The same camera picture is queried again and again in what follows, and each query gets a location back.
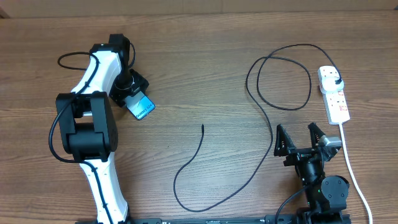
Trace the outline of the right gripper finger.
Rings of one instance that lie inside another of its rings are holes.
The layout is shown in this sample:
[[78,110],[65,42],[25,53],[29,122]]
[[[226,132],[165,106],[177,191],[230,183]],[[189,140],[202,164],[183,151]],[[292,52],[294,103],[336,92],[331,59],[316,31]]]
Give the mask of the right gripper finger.
[[315,123],[310,123],[308,129],[310,131],[312,148],[316,149],[319,146],[318,143],[321,137],[324,136],[325,133]]
[[288,156],[296,150],[296,147],[287,134],[285,128],[281,125],[277,125],[276,131],[276,142],[274,148],[274,156]]

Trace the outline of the smartphone with blue screen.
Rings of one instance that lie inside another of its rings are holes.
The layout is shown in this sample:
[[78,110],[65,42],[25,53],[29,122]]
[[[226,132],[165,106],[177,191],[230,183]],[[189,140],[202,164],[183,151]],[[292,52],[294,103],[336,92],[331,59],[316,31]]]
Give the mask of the smartphone with blue screen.
[[143,119],[155,109],[155,104],[141,91],[134,96],[128,96],[125,102],[128,110],[138,120]]

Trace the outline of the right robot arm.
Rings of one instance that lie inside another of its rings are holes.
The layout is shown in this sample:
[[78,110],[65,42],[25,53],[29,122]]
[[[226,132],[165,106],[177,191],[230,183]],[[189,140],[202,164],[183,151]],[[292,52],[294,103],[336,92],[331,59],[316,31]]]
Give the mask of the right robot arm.
[[[311,146],[299,149],[282,125],[277,126],[274,155],[285,157],[284,166],[293,166],[302,189],[291,195],[278,208],[275,215],[266,218],[270,223],[351,223],[347,208],[349,182],[340,175],[325,175],[325,163],[342,148],[342,140],[327,136],[315,123],[308,125]],[[304,193],[307,206],[295,214],[281,211],[293,198]]]

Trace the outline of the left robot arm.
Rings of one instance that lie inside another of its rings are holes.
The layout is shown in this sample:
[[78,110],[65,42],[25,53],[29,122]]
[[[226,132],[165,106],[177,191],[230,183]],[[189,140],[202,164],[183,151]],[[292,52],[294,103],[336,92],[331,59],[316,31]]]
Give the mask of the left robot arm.
[[[96,204],[94,223],[132,223],[116,172],[118,129],[111,103],[141,120],[155,109],[146,95],[149,82],[133,69],[136,50],[123,34],[111,34],[107,43],[95,44],[86,55],[90,64],[83,69],[80,82],[56,98],[49,148],[59,161],[82,168]],[[53,148],[56,126],[65,152],[72,155],[70,160],[58,156]]]

